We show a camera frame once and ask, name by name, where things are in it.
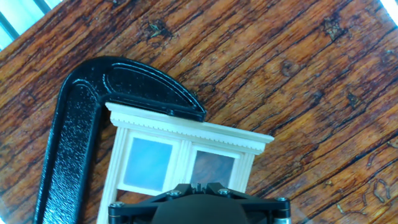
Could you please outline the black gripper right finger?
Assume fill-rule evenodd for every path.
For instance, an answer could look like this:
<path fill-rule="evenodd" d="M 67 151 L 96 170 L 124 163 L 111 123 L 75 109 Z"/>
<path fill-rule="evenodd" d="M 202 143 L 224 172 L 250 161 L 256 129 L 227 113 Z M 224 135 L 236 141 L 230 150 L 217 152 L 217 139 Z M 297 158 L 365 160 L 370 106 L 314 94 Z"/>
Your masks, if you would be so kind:
<path fill-rule="evenodd" d="M 220 183 L 199 184 L 199 194 L 228 198 L 243 209 L 248 223 L 291 224 L 290 200 L 286 197 L 261 199 L 228 189 Z"/>

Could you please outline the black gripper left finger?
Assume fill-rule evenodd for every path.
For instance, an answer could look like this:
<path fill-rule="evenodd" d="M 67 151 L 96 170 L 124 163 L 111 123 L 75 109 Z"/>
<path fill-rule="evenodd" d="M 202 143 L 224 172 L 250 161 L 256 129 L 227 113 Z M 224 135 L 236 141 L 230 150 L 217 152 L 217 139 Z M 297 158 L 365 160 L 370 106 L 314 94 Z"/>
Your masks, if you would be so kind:
<path fill-rule="evenodd" d="M 108 223 L 133 223 L 139 216 L 153 217 L 160 205 L 198 193 L 198 185 L 178 184 L 176 188 L 136 204 L 113 202 L 108 206 Z"/>

